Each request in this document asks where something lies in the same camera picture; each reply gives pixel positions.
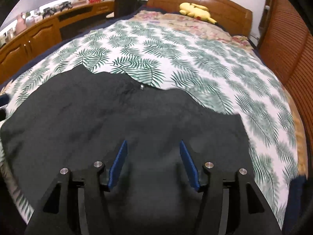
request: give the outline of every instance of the silver bolt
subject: silver bolt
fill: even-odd
[[[101,167],[102,164],[103,164],[102,161],[96,161],[96,162],[94,162],[94,166],[95,166],[96,168]]]
[[[211,163],[211,162],[207,162],[207,163],[205,163],[204,165],[205,165],[205,167],[207,167],[207,168],[209,168],[209,169],[211,169],[211,168],[214,167],[214,164]]]
[[[61,170],[60,170],[60,173],[63,174],[63,175],[66,174],[66,173],[68,173],[68,168],[63,168],[63,169],[61,169]]]
[[[241,169],[239,170],[239,172],[240,172],[242,175],[245,175],[245,174],[248,173],[247,170],[244,169],[244,168],[241,168]]]

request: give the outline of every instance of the pikachu plush toy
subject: pikachu plush toy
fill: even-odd
[[[211,18],[209,9],[205,6],[184,2],[179,6],[179,9],[182,15],[187,15],[202,21],[209,21],[212,24],[216,23],[216,21]]]

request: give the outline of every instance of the black chair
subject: black chair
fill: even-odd
[[[123,17],[136,10],[137,0],[114,0],[114,17]]]

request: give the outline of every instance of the wooden cabinet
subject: wooden cabinet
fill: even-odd
[[[26,34],[27,44],[33,58],[62,41],[56,25],[55,20],[49,20]]]
[[[17,73],[31,59],[60,43],[60,28],[82,19],[110,13],[113,7],[113,0],[82,5],[55,13],[20,33],[0,48],[0,84]]]
[[[0,83],[17,73],[32,58],[26,43],[26,38],[21,36],[17,40],[7,44],[1,50]]]

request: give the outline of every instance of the bed sheet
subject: bed sheet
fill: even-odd
[[[79,64],[92,73],[127,73],[161,89],[181,88],[205,107],[241,115],[250,139],[255,181],[282,226],[289,182],[297,176],[297,154],[293,119],[280,82],[241,37],[225,32],[221,37],[213,25],[209,26],[213,34],[212,28],[190,27],[203,23],[188,17],[156,18],[161,15],[118,21],[50,54],[5,90],[11,96],[8,118],[40,85]],[[0,153],[1,171],[27,222],[33,209],[11,174],[2,148]]]

